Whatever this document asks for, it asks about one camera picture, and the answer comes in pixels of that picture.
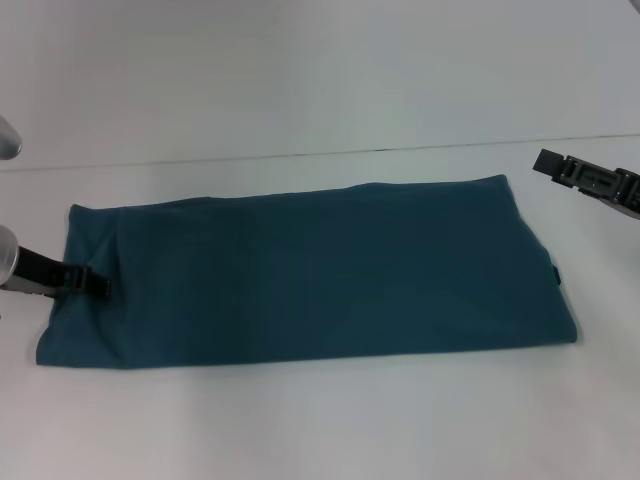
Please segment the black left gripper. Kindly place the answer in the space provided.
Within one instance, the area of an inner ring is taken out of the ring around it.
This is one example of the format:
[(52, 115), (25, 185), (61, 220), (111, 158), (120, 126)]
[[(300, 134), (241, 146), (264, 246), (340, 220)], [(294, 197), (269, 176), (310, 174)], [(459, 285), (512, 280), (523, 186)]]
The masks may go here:
[(84, 295), (107, 301), (111, 297), (111, 281), (91, 267), (65, 265), (25, 247), (18, 248), (15, 266), (3, 281), (3, 289), (49, 298)]

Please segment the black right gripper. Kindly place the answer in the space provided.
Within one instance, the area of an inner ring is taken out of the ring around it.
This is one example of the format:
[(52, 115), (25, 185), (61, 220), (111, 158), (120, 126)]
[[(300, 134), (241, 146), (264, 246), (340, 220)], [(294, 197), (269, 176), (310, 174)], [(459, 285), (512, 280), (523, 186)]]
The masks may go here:
[(631, 218), (640, 219), (638, 174), (617, 168), (614, 171), (581, 159), (542, 149), (533, 170), (547, 175), (557, 184), (576, 188), (580, 193), (611, 201), (611, 207)]

